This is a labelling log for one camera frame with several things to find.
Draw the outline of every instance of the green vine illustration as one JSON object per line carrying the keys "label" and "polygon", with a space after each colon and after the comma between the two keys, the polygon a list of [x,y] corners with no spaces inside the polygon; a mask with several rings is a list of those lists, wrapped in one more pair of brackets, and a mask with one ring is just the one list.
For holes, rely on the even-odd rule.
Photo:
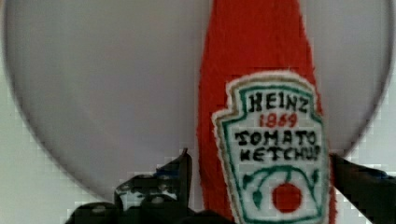
{"label": "green vine illustration", "polygon": [[262,185],[275,172],[286,172],[287,173],[286,180],[285,180],[286,183],[290,182],[292,172],[297,172],[297,173],[301,174],[307,184],[310,195],[315,202],[318,212],[321,213],[320,205],[318,204],[318,201],[315,197],[315,185],[318,183],[318,178],[319,178],[318,169],[316,169],[313,172],[313,174],[311,175],[311,180],[310,180],[310,179],[308,179],[306,174],[301,169],[293,167],[291,165],[278,165],[278,166],[273,166],[270,168],[262,168],[262,169],[256,171],[255,173],[253,173],[252,175],[244,175],[243,176],[242,188],[247,189],[249,183],[251,183],[255,179],[259,178],[260,175],[265,174],[261,178],[260,183],[257,186],[257,189],[252,193],[252,200],[258,209],[261,209],[262,200],[264,198],[264,196],[262,195],[262,192],[261,192]]}

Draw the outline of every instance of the red circle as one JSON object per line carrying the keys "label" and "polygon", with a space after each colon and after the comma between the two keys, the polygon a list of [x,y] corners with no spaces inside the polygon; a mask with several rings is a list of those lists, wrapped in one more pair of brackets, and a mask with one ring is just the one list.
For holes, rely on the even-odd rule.
{"label": "red circle", "polygon": [[297,187],[285,183],[273,190],[272,197],[277,210],[281,213],[292,213],[300,207],[303,195]]}

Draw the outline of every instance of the white label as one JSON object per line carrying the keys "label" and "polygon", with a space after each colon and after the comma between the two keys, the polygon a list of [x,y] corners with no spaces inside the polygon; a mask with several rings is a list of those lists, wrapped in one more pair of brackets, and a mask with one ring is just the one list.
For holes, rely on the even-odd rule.
{"label": "white label", "polygon": [[235,220],[325,223],[328,149],[314,88],[291,72],[227,85],[228,108],[212,117]]}

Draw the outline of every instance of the red knitted fabric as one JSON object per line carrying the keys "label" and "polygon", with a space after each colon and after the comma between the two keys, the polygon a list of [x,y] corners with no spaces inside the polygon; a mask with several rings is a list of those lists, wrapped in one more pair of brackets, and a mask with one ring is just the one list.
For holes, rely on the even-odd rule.
{"label": "red knitted fabric", "polygon": [[[234,217],[212,116],[227,107],[227,83],[249,74],[274,70],[291,71],[312,84],[317,95],[317,112],[322,115],[311,48],[298,1],[214,0],[201,67],[197,136],[205,208],[230,219]],[[329,223],[333,224],[332,181],[329,192],[328,216]]]}

